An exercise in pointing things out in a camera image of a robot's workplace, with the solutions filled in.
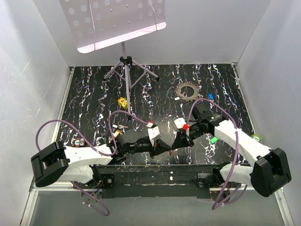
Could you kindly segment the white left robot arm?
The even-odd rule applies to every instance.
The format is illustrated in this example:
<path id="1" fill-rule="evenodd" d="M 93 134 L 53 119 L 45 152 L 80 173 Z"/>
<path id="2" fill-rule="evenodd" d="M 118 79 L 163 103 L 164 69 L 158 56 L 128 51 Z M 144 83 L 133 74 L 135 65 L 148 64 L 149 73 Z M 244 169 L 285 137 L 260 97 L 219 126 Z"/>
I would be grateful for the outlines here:
<path id="1" fill-rule="evenodd" d="M 140 138 L 137 131 L 128 130 L 115 138 L 116 142 L 90 147 L 64 146 L 61 141 L 51 143 L 31 158 L 36 187 L 46 187 L 57 181 L 76 181 L 96 188 L 100 177 L 94 167 L 122 162 L 126 154 L 148 152 L 151 157 L 171 151 L 161 139 L 157 127 L 148 129 Z"/>

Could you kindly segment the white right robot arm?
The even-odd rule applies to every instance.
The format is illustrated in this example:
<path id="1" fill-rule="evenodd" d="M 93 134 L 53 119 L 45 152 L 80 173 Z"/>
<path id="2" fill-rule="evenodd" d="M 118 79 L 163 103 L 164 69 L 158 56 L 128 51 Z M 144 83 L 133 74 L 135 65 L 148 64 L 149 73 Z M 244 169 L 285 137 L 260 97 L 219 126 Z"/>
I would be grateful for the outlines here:
<path id="1" fill-rule="evenodd" d="M 292 180 L 286 153 L 281 148 L 271 149 L 256 142 L 241 129 L 236 129 L 225 113 L 212 113 L 205 105 L 193 107 L 192 116 L 196 120 L 192 125 L 184 118 L 174 120 L 177 134 L 173 150 L 193 146 L 194 139 L 209 133 L 237 148 L 249 163 L 235 167 L 222 163 L 213 168 L 211 175 L 197 180 L 201 186 L 223 187 L 234 182 L 252 186 L 261 196 L 269 197 Z"/>

